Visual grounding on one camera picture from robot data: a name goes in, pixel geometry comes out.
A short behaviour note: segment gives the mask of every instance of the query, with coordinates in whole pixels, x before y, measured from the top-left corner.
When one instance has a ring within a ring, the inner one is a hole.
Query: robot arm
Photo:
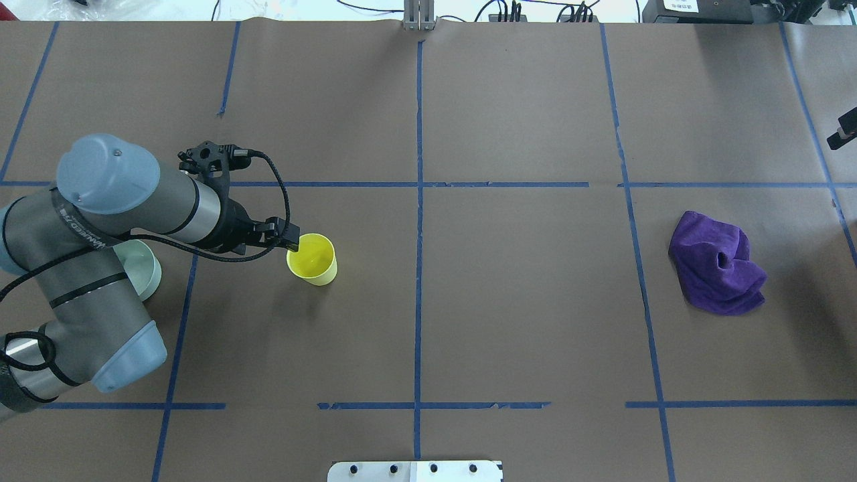
[[[0,359],[0,421],[38,408],[92,381],[111,392],[166,360],[155,322],[111,246],[133,228],[198,249],[244,253],[250,260],[283,247],[297,250],[299,228],[276,217],[254,221],[229,197],[230,172],[265,154],[204,142],[180,153],[181,171],[146,149],[104,134],[81,138],[60,160],[57,185],[0,210],[0,268],[35,275],[56,320],[33,332],[7,334]],[[170,243],[176,247],[180,244]]]

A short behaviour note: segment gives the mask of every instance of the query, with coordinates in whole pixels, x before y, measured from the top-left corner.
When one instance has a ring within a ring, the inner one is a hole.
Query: metal post
[[[434,30],[434,0],[405,0],[405,30]]]

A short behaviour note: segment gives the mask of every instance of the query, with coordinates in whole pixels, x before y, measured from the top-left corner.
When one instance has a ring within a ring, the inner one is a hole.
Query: metal bracket
[[[405,30],[434,30],[434,0],[405,0]]]
[[[338,462],[327,482],[503,482],[500,461]]]

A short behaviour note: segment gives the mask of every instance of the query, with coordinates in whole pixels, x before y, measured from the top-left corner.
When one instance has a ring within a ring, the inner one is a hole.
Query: metal plate
[[[339,462],[330,467],[327,482],[502,482],[499,461]]]

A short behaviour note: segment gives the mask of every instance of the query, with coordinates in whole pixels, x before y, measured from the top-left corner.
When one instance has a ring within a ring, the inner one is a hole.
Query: black device
[[[827,145],[837,150],[857,137],[857,107],[839,117],[839,129],[827,138]]]
[[[644,23],[753,23],[750,0],[649,0]]]

